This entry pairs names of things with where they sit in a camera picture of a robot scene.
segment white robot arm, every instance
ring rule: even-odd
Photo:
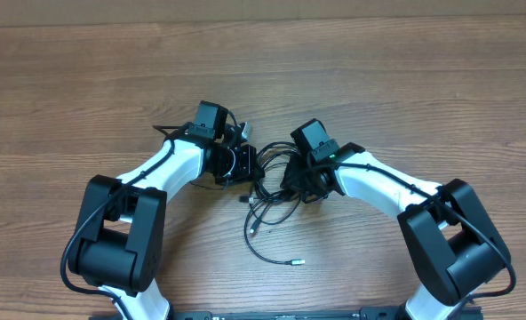
[[[474,297],[506,294],[515,286],[514,269],[502,237],[492,224],[472,188],[462,180],[446,185],[423,181],[377,160],[370,152],[349,143],[339,148],[323,124],[313,119],[295,130],[302,158],[290,162],[298,170],[285,177],[293,180],[306,173],[314,196],[331,191],[361,199],[397,220],[422,285],[402,308],[400,316],[413,320],[445,320],[464,307],[467,296],[508,268],[511,283],[502,292],[478,293]],[[305,190],[304,183],[293,186]],[[463,230],[447,240],[441,230],[461,223]]]
[[[228,114],[234,125],[226,124]],[[255,148],[245,143],[251,127],[238,125],[219,105],[202,101],[193,123],[170,134],[164,127],[156,129],[166,135],[156,155],[116,179],[98,175],[90,180],[76,232],[62,257],[64,284],[77,292],[108,296],[124,319],[164,320],[170,314],[155,281],[166,203],[204,172],[225,186],[252,180],[255,173]],[[131,223],[129,234],[105,228],[103,220]],[[100,291],[71,284],[66,263]]]

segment cable connector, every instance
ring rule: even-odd
[[[291,260],[291,263],[290,263],[290,265],[292,266],[302,266],[304,264],[305,264],[305,261],[302,259]]]
[[[249,229],[249,233],[254,234],[255,231],[259,228],[259,225],[261,224],[261,219],[256,219],[255,222],[251,225],[251,228]]]
[[[254,204],[255,197],[253,196],[239,196],[239,202],[244,204]]]

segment black cable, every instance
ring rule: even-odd
[[[468,302],[471,302],[471,303],[474,303],[474,301],[472,301],[472,299],[469,299],[468,297],[465,297],[463,300],[461,300],[457,306],[452,310],[452,312],[447,316],[447,319],[459,319],[459,317],[457,317],[458,314],[460,314],[462,312],[462,309],[465,308],[466,304]]]
[[[250,220],[250,218],[251,218],[251,216],[253,214],[253,211],[258,206],[263,204],[264,201],[265,201],[265,199],[260,199],[257,203],[255,203],[252,206],[252,208],[250,208],[249,212],[247,213],[247,217],[245,217],[245,223],[243,224],[243,238],[245,239],[245,243],[247,244],[247,247],[251,250],[251,252],[253,252],[253,254],[255,254],[256,257],[258,257],[259,259],[261,259],[261,260],[263,260],[265,262],[274,263],[274,264],[280,264],[280,265],[292,265],[293,261],[298,261],[298,260],[277,261],[277,260],[271,260],[271,259],[265,258],[262,255],[260,255],[257,251],[255,251],[255,249],[251,246],[251,243],[249,242],[249,237],[247,236],[247,225],[249,224],[249,220]]]
[[[162,133],[167,139],[171,139],[171,135],[166,132],[164,129],[175,129],[180,132],[184,132],[187,130],[187,128],[191,125],[191,122],[187,122],[182,126],[176,126],[176,125],[153,125],[153,129],[157,130],[158,132]]]
[[[277,152],[274,152],[268,156],[269,150],[278,150]],[[297,146],[292,142],[285,142],[285,141],[278,141],[273,142],[261,149],[256,157],[258,165],[263,169],[265,172],[270,171],[271,169],[274,169],[280,165],[286,165],[287,162],[281,162],[277,164],[271,164],[274,160],[279,158],[280,156],[300,156],[299,150],[297,149]],[[301,195],[290,189],[280,189],[275,192],[269,192],[263,185],[263,178],[258,178],[255,181],[253,181],[253,184],[250,187],[250,194],[249,198],[253,198],[253,192],[255,192],[257,198],[259,199],[257,203],[251,204],[250,203],[250,210],[247,213],[247,217],[245,219],[245,223],[243,225],[243,235],[245,238],[245,243],[247,244],[248,248],[255,254],[256,257],[260,258],[261,260],[269,263],[274,264],[283,264],[283,265],[300,265],[304,264],[303,260],[290,260],[290,261],[277,261],[277,260],[271,260],[269,258],[263,257],[261,254],[259,254],[251,245],[249,241],[249,237],[247,235],[247,226],[249,225],[249,221],[251,217],[255,217],[255,221],[251,225],[250,232],[254,234],[261,223],[275,226],[278,224],[281,224],[285,222],[287,219],[290,218],[290,216],[297,210],[299,207],[299,204],[301,202]],[[294,200],[298,200],[297,203],[292,207],[292,209],[281,219],[277,221],[265,221],[263,218],[267,214],[267,212],[271,209],[273,205],[279,205],[282,203],[292,202]],[[256,211],[261,207],[264,206],[263,212],[258,215]]]
[[[407,189],[411,190],[412,192],[425,197],[428,200],[431,200],[434,204],[439,206],[440,209],[445,210],[446,212],[452,214],[456,219],[460,221],[460,223],[465,227],[470,229],[471,232],[475,233],[484,243],[486,243],[504,262],[504,265],[506,266],[506,270],[508,271],[508,275],[510,276],[510,283],[507,286],[507,288],[503,290],[498,290],[495,292],[482,292],[482,293],[471,293],[466,296],[467,300],[477,299],[477,298],[488,298],[488,297],[499,297],[503,295],[507,295],[510,293],[514,288],[516,284],[516,275],[514,266],[512,266],[512,263],[508,260],[508,258],[499,250],[499,248],[492,243],[492,241],[486,237],[477,227],[475,227],[472,223],[470,223],[468,220],[466,220],[460,213],[453,210],[448,205],[441,202],[439,199],[437,199],[435,196],[429,195],[427,192],[417,188],[415,185],[409,184],[407,181],[397,177],[391,172],[388,172],[384,169],[378,168],[376,166],[370,165],[370,164],[318,164],[311,168],[307,168],[304,170],[300,175],[305,175],[307,173],[319,170],[319,169],[332,169],[332,168],[339,168],[339,167],[348,167],[348,168],[357,168],[357,169],[364,169],[364,170],[371,170],[374,172],[381,173],[391,180],[394,180],[395,182],[401,184],[402,186],[406,187]]]
[[[173,128],[173,127],[162,127],[161,130],[164,129],[164,128],[169,129],[169,128]],[[118,297],[116,294],[114,294],[112,292],[101,291],[101,290],[85,289],[85,288],[82,288],[82,287],[78,287],[78,286],[72,284],[71,281],[69,281],[69,279],[68,279],[68,272],[67,272],[67,269],[66,269],[66,265],[68,264],[68,256],[69,256],[69,252],[71,251],[72,244],[80,237],[80,235],[82,234],[82,231],[87,227],[87,225],[89,225],[89,222],[95,216],[97,216],[97,214],[101,210],[103,210],[107,205],[109,205],[114,200],[116,200],[119,197],[119,195],[121,195],[127,188],[129,188],[130,186],[132,186],[133,184],[135,184],[139,180],[142,180],[143,178],[148,176],[151,172],[156,170],[159,166],[161,166],[164,162],[166,162],[166,160],[168,160],[172,156],[172,154],[174,154],[174,148],[175,148],[174,141],[173,140],[169,140],[169,141],[171,142],[171,148],[168,150],[166,155],[164,155],[155,164],[151,165],[148,169],[146,169],[145,171],[141,172],[137,177],[129,180],[127,183],[124,183],[113,195],[111,195],[106,201],[104,201],[102,204],[100,204],[100,206],[98,206],[97,209],[95,209],[95,211],[92,214],[90,214],[90,216],[87,218],[87,220],[85,220],[84,223],[71,236],[71,238],[69,239],[68,244],[66,245],[66,248],[64,249],[64,252],[63,252],[63,254],[61,256],[60,276],[61,276],[62,282],[64,283],[64,285],[69,290],[71,290],[73,292],[84,293],[84,294],[102,295],[102,296],[110,298],[113,301],[114,304],[117,304],[117,306],[119,306],[119,308],[121,309],[124,317],[127,318],[128,320],[132,320],[131,314],[129,313],[129,310],[127,310],[127,307],[124,305],[124,303],[121,300],[121,298]]]
[[[227,189],[227,187],[229,186],[229,180],[226,180],[226,184],[223,187],[221,187],[221,188],[213,188],[213,187],[203,186],[201,184],[198,184],[198,183],[195,183],[195,182],[192,182],[192,181],[190,181],[189,184],[191,184],[194,187],[204,188],[204,189],[211,190],[211,191],[222,191],[222,190]]]
[[[234,121],[234,135],[228,143],[222,143],[221,146],[225,148],[235,148],[235,146],[237,145],[237,141],[239,141],[239,136],[241,135],[241,127],[237,124],[237,120],[235,120],[234,113],[229,110],[227,111],[227,113]]]

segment wooden table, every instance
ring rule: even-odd
[[[59,278],[85,185],[149,158],[162,142],[150,125],[190,121],[200,100],[251,122],[258,148],[316,117],[415,177],[469,181],[519,276],[478,303],[526,319],[526,16],[0,28],[0,319],[113,310]],[[417,288],[396,223],[338,195],[253,241],[306,266],[258,260],[246,189],[170,201],[157,281],[177,310],[357,309]]]

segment black mounting base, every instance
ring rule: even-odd
[[[356,311],[246,312],[212,314],[176,312],[172,320],[398,320],[401,307],[364,307]],[[483,320],[480,307],[464,308],[451,320]]]

